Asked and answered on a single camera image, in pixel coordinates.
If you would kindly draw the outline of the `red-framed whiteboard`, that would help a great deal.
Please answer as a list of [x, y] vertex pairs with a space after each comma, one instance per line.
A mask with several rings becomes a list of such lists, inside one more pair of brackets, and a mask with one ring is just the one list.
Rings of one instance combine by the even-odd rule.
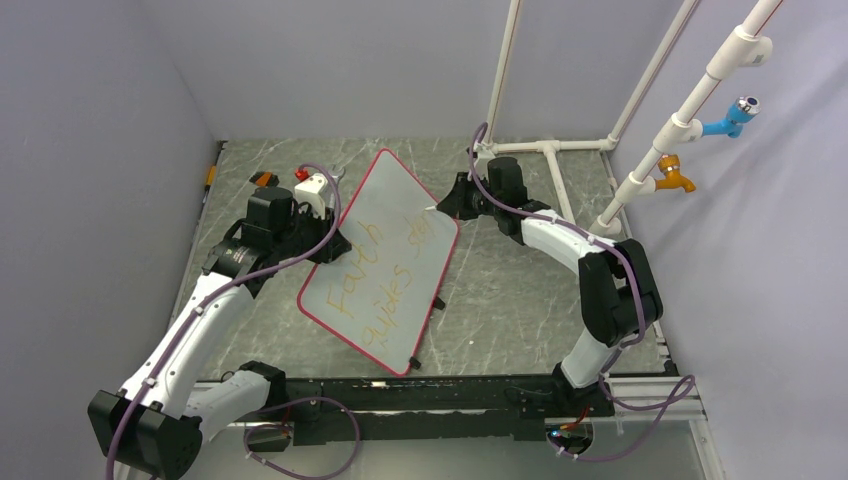
[[341, 216], [352, 249], [315, 266], [300, 311], [395, 376], [411, 367], [456, 249], [460, 224], [383, 148]]

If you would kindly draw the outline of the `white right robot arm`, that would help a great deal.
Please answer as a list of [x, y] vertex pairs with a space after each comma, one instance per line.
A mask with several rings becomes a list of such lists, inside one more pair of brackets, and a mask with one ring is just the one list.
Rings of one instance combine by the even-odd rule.
[[512, 157], [489, 161], [486, 177], [457, 173], [436, 209], [457, 220], [490, 216], [502, 234], [541, 251], [577, 276], [583, 330], [555, 367], [555, 375], [563, 380], [550, 391], [553, 406], [564, 415], [574, 415], [588, 404], [588, 387], [664, 313], [643, 246], [633, 239], [595, 236], [531, 199]]

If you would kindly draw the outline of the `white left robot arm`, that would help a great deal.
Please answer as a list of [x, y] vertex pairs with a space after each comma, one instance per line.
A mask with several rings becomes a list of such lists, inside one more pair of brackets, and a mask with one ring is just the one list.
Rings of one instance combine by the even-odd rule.
[[231, 422], [252, 413], [272, 420], [285, 411], [285, 372], [259, 361], [206, 392], [193, 390], [230, 323], [269, 278], [302, 261], [328, 264], [350, 251], [339, 230], [340, 202], [331, 182], [254, 191], [245, 215], [210, 250], [190, 300], [153, 353], [116, 392], [100, 390], [89, 403], [105, 478], [123, 463], [154, 478], [179, 479]]

